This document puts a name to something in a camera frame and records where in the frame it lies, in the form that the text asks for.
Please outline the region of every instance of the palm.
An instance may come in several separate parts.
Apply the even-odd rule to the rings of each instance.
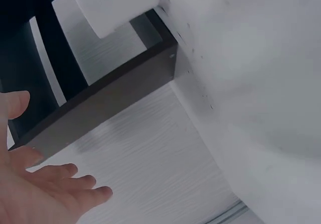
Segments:
[[[14,118],[24,112],[24,102],[29,102],[28,94],[19,96],[15,93],[6,101],[4,95],[0,94],[2,116],[2,109],[17,96],[20,105],[9,105],[7,115]],[[0,126],[0,141],[4,140],[1,136],[3,127],[7,130],[6,125]],[[77,167],[73,164],[46,166],[34,173],[26,171],[41,158],[38,151],[28,147],[8,152],[0,142],[0,220],[4,223],[72,224],[85,212],[111,197],[108,187],[92,190],[96,184],[92,176],[72,178],[77,173]]]

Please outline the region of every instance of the white fabric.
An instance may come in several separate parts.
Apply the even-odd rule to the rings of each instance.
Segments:
[[[233,191],[266,224],[319,223],[320,5],[161,0],[210,110],[188,90],[183,105]]]
[[[76,0],[99,38],[156,7],[159,0]]]

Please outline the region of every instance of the white sheet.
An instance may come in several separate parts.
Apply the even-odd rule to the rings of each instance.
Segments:
[[[321,0],[161,3],[190,62],[176,93],[233,191],[267,224],[319,223]]]

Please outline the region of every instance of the finger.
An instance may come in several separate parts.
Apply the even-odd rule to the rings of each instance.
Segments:
[[[41,178],[47,181],[57,181],[62,180],[64,178],[73,177],[77,174],[78,168],[74,164],[66,164],[66,165],[48,165],[40,170],[35,171],[32,173],[34,177]]]
[[[27,109],[30,101],[28,91],[5,93],[7,98],[8,119],[12,120],[21,116]]]
[[[72,195],[78,202],[82,214],[84,214],[92,208],[108,201],[113,193],[109,187],[104,186],[95,190],[76,191]]]
[[[80,178],[65,178],[58,182],[58,185],[66,190],[89,190],[96,184],[96,179],[91,175],[86,175]]]
[[[30,94],[27,91],[0,93],[0,163],[10,161],[7,148],[8,119],[19,117],[28,107]]]
[[[9,151],[10,164],[16,170],[25,170],[43,159],[43,155],[31,147],[22,146]]]

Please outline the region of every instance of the wooden floor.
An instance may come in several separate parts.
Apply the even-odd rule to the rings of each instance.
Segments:
[[[79,223],[205,223],[237,200],[169,84],[42,165],[68,162],[114,191]]]

